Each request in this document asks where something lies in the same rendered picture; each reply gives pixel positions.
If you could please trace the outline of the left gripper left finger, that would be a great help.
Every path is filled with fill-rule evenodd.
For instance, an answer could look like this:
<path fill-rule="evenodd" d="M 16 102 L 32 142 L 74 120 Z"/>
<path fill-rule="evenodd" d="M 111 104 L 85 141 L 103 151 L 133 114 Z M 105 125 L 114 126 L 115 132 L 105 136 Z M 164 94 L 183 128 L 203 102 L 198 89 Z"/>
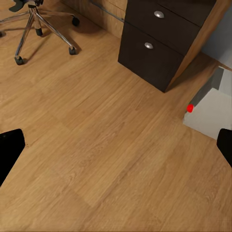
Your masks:
<path fill-rule="evenodd" d="M 0 186 L 25 148 L 21 129 L 0 134 Z"/>

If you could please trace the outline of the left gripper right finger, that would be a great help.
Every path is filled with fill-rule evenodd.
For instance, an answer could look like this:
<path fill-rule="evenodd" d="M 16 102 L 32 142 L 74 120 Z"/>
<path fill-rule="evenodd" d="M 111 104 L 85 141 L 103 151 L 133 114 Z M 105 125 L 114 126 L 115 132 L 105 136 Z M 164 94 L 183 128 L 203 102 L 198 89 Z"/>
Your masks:
<path fill-rule="evenodd" d="M 217 147 L 232 168 L 232 130 L 220 129 L 215 140 L 217 140 Z"/>

